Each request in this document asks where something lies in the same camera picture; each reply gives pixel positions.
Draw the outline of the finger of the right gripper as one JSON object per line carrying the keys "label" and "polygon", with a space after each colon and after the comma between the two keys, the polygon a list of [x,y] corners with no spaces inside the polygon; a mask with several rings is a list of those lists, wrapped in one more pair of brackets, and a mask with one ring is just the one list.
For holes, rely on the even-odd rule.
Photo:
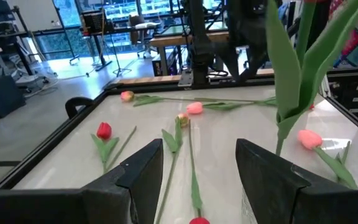
{"label": "finger of the right gripper", "polygon": [[250,49],[249,53],[249,68],[246,70],[246,78],[254,77],[257,74],[258,69],[265,62],[265,52],[263,50]]}
{"label": "finger of the right gripper", "polygon": [[240,81],[239,69],[238,69],[238,54],[235,47],[228,47],[226,52],[226,67],[229,73],[236,82]]}

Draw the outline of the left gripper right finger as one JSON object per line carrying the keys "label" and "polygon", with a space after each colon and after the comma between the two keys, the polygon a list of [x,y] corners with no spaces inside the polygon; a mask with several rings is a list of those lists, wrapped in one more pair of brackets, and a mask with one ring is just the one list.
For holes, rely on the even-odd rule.
{"label": "left gripper right finger", "polygon": [[320,177],[246,139],[236,141],[236,162],[258,223],[358,223],[358,190]]}

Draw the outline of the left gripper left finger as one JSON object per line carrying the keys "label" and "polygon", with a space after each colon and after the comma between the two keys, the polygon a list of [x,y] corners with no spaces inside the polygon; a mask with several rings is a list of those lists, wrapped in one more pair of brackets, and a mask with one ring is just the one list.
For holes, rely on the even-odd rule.
{"label": "left gripper left finger", "polygon": [[79,189],[0,190],[0,223],[153,223],[162,177],[154,139]]}

